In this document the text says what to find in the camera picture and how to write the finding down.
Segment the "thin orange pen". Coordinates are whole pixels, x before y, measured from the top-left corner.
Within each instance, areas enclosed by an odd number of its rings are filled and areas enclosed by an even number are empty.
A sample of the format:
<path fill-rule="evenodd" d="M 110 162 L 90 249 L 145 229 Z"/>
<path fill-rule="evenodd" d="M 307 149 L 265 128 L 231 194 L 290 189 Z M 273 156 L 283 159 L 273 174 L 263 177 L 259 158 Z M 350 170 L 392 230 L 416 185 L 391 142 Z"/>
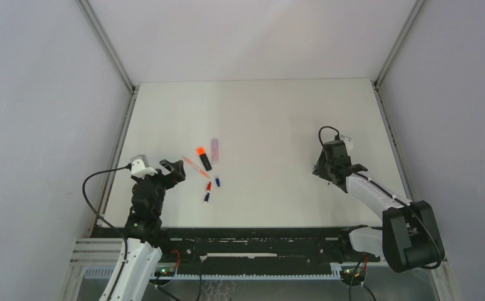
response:
<path fill-rule="evenodd" d="M 190 162 L 189 164 L 191 165 L 191 167 L 193 169 L 197 170 L 201 175 L 205 176 L 207 179 L 210 178 L 210 176 L 204 170 L 202 170 L 200 167 L 198 167 L 195 163 Z"/>

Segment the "orange marker pen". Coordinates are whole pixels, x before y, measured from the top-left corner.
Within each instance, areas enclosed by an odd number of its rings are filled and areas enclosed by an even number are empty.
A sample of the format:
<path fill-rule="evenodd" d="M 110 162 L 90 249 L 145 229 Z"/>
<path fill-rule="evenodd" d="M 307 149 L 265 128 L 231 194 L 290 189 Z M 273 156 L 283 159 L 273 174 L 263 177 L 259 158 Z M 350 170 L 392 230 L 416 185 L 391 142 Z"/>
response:
<path fill-rule="evenodd" d="M 200 158 L 202 165 L 203 165 L 203 167 L 205 168 L 206 171 L 212 170 L 211 162 L 210 162 L 208 156 L 206 155 L 206 153 L 200 154 L 199 158 Z"/>

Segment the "pink marker pen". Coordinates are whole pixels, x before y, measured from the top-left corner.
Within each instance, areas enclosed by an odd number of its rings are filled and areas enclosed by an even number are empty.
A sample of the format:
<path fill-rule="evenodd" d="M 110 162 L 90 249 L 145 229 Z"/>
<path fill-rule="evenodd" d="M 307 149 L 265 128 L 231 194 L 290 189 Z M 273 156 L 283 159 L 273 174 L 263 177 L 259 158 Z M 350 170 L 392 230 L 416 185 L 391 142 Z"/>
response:
<path fill-rule="evenodd" d="M 217 145 L 212 147 L 212 164 L 217 165 L 219 163 L 219 148 Z"/>

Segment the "orange pen cap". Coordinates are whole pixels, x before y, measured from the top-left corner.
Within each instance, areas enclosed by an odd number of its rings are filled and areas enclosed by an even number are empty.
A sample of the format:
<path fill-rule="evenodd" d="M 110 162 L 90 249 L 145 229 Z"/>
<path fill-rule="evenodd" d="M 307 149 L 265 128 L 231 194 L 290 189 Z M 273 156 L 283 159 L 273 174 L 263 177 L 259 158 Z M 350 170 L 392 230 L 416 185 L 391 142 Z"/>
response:
<path fill-rule="evenodd" d="M 199 156 L 205 156 L 206 155 L 206 151 L 203 147 L 197 148 L 197 153 L 198 153 Z"/>

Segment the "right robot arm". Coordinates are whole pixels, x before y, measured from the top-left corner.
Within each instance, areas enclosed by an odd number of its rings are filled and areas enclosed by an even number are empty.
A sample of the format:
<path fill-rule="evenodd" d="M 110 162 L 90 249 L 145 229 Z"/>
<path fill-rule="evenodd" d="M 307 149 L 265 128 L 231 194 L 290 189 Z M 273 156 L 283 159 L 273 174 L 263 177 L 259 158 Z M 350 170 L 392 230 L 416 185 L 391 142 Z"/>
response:
<path fill-rule="evenodd" d="M 397 273 L 441 266 L 445 250 L 431 205 L 402 198 L 374 180 L 365 166 L 353 164 L 345 141 L 322 145 L 312 173 L 361 201 L 382 225 L 352 226 L 339 236 L 339 254 L 354 261 L 363 253 L 384 259 Z"/>

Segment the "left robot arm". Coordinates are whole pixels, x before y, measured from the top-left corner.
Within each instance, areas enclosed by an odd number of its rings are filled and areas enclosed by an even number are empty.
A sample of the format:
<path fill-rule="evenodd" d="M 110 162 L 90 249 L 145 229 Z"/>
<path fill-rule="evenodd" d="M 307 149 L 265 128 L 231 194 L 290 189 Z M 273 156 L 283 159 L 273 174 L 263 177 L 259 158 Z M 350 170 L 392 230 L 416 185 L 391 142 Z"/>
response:
<path fill-rule="evenodd" d="M 186 174 L 182 160 L 159 164 L 167 174 L 151 167 L 145 155 L 133 157 L 125 166 L 135 181 L 131 209 L 117 264 L 100 300 L 141 300 L 159 261 L 172 254 L 173 246 L 161 229 L 163 203 L 166 191 L 183 182 Z"/>

